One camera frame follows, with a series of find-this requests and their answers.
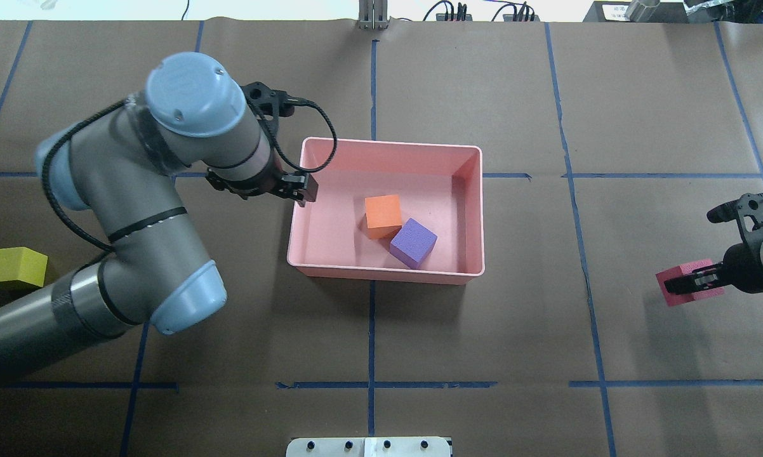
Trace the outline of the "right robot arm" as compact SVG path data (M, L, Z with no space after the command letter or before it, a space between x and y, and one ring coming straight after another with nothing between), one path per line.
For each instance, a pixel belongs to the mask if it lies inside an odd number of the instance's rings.
M714 290L727 286L744 293L763 293L763 235L749 232L718 263L685 263L655 277L669 306L715 296Z

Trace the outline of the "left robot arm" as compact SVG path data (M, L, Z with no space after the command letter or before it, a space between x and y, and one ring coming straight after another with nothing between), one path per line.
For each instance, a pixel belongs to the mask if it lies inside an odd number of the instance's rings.
M278 119L315 102L260 82L240 86L219 61L170 55L141 91L38 146L49 206L100 256L0 307L0 388L143 323L173 334L220 310L227 290L173 179L206 165L215 190L317 199L321 166L293 164Z

